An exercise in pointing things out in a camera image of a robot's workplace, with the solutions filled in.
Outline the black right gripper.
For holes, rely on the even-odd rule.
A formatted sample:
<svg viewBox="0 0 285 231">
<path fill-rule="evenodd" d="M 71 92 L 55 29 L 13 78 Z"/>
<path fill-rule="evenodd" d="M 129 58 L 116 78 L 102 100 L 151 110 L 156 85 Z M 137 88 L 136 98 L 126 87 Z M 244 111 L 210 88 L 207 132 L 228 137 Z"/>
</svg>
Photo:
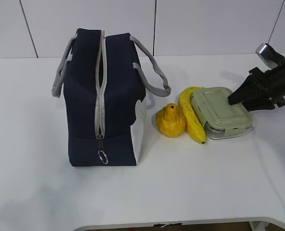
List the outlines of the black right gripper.
<svg viewBox="0 0 285 231">
<path fill-rule="evenodd" d="M 284 97 L 272 92 L 266 75 L 260 69 L 255 67 L 249 73 L 243 84 L 228 97 L 230 105 L 242 103 L 249 112 L 285 106 Z"/>
</svg>

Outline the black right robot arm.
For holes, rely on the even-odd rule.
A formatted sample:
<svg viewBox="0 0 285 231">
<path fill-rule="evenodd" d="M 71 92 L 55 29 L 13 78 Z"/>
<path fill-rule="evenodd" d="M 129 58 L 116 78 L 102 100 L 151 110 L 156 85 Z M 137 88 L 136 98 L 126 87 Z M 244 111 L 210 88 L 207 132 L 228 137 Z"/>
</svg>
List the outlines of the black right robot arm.
<svg viewBox="0 0 285 231">
<path fill-rule="evenodd" d="M 243 84 L 228 97 L 230 105 L 241 103 L 249 112 L 285 106 L 285 63 L 262 72 L 255 67 Z"/>
</svg>

